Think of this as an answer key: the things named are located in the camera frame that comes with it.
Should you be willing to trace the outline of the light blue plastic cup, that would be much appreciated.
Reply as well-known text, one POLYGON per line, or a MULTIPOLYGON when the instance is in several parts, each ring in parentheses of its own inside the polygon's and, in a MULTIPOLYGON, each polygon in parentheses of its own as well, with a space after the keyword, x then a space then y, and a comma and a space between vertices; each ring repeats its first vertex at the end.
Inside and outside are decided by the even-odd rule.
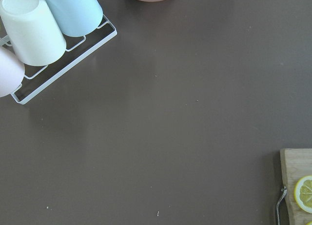
POLYGON ((98 0, 45 0, 61 32, 81 37, 93 32, 102 22, 103 10, 98 0))

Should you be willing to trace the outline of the white plastic cup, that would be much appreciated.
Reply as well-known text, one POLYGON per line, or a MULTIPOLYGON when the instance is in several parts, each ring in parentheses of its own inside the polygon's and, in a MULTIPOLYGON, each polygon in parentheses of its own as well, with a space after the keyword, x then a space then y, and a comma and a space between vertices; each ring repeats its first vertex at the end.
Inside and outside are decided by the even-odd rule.
POLYGON ((45 0, 0 0, 0 17, 24 64, 49 65, 65 53, 66 41, 45 0))

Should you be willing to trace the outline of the pink plastic cup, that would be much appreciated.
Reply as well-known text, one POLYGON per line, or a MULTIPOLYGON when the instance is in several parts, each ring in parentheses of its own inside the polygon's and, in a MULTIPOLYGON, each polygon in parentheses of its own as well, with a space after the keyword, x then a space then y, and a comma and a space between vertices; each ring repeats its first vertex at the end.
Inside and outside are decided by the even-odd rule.
POLYGON ((25 74, 22 62, 8 49, 0 47, 0 96, 4 97, 15 91, 25 74))

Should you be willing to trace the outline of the wooden cutting board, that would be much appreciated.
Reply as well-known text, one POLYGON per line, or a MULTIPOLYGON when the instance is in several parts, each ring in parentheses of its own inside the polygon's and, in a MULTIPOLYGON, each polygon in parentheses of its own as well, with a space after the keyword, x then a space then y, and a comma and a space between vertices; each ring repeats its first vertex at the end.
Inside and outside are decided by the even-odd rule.
POLYGON ((312 215, 302 210, 295 201, 296 183, 303 177, 312 174, 312 150, 289 149, 280 150, 282 182, 287 188, 286 205, 291 225, 306 225, 312 221, 312 215))

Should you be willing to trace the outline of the lemon slice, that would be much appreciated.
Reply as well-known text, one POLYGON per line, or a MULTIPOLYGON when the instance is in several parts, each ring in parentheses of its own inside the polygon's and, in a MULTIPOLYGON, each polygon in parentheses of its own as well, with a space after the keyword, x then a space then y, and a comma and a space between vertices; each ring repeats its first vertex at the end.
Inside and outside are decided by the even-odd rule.
POLYGON ((294 199, 300 209, 312 213, 312 176, 300 178, 294 187, 294 199))

